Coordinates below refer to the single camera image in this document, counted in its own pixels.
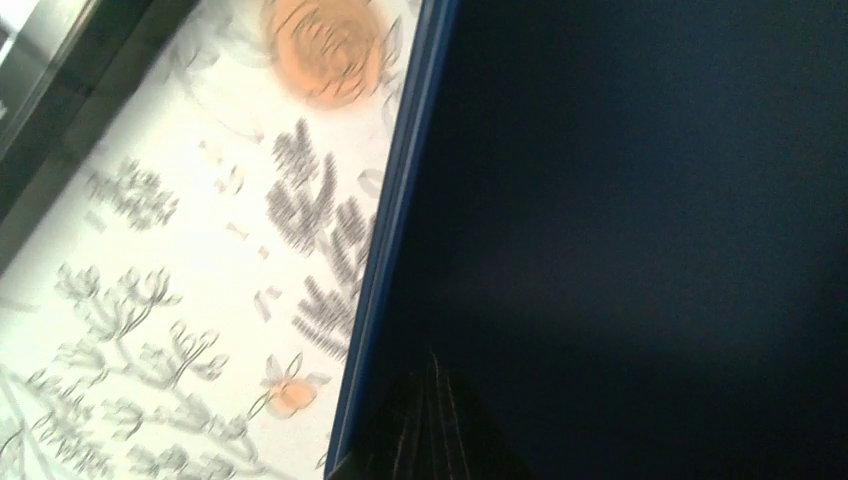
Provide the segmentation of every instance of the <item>blue edge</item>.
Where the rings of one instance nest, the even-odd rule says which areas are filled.
[[[418,16],[408,74],[377,210],[377,222],[369,252],[370,260],[365,269],[341,395],[327,451],[324,478],[330,475],[350,449],[363,385],[369,371],[374,343],[372,332],[380,328],[389,291],[389,279],[400,246],[398,237],[406,220],[458,3],[459,0],[425,1]]]

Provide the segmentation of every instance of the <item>navy surface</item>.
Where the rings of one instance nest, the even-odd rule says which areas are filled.
[[[832,2],[464,2],[358,431],[433,351],[540,478],[846,471],[846,85]]]

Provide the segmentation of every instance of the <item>orange rose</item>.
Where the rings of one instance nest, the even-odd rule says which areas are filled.
[[[367,0],[276,0],[270,8],[277,74],[309,105],[339,108],[374,93],[382,25]]]

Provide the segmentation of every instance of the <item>floral wallpaper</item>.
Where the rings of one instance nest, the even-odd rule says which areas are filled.
[[[0,278],[0,478],[320,478],[420,3],[205,0]]]

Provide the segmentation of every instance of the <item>gray leaf pattern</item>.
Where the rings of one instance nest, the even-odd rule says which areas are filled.
[[[343,359],[353,332],[374,219],[367,221],[354,197],[332,209],[335,170],[325,157],[322,186],[313,198],[310,182],[317,176],[317,156],[304,119],[274,145],[281,178],[268,192],[268,217],[289,246],[327,260],[336,286],[322,289],[314,277],[304,280],[306,298],[298,303],[292,324],[313,345]]]
[[[13,418],[0,418],[0,477],[25,477],[23,460],[23,426]]]
[[[400,17],[396,18],[389,27],[386,38],[383,40],[383,68],[393,67],[400,59],[400,49],[403,45],[403,32]]]
[[[88,180],[91,200],[112,207],[135,230],[168,224],[179,200],[162,186],[160,176],[139,168],[138,160],[126,160],[116,175],[97,172]]]
[[[181,302],[180,296],[170,293],[170,274],[159,269],[142,276],[133,268],[110,288],[104,290],[101,282],[95,267],[74,271],[66,265],[59,270],[57,293],[73,304],[79,320],[89,327],[87,338],[65,343],[57,351],[53,367],[63,367],[68,374],[55,375],[50,368],[35,372],[27,380],[7,374],[45,410],[32,425],[38,448],[84,478],[113,478],[116,467],[112,456],[94,439],[94,425],[111,425],[111,439],[118,443],[134,438],[142,429],[171,428],[205,438],[218,445],[220,452],[189,459],[180,445],[157,455],[136,445],[128,452],[133,473],[149,478],[160,478],[164,473],[174,478],[194,475],[204,480],[229,479],[237,474],[290,478],[259,459],[247,414],[225,417],[215,413],[201,396],[183,391],[187,372],[210,382],[222,374],[229,356],[207,354],[216,345],[218,332],[196,333],[186,322],[176,321],[169,331],[169,345],[145,343],[137,353],[130,348],[128,337],[152,314],[161,314],[161,309]],[[125,396],[106,398],[99,405],[87,401],[88,389],[113,378],[159,393],[163,403],[169,400],[176,408],[162,405],[149,411]],[[8,424],[0,427],[0,434],[6,435],[3,432],[9,429]]]
[[[402,71],[395,74],[384,74],[381,81],[386,91],[386,100],[383,102],[382,108],[383,124],[389,134],[392,134],[395,130],[405,79],[406,71]]]

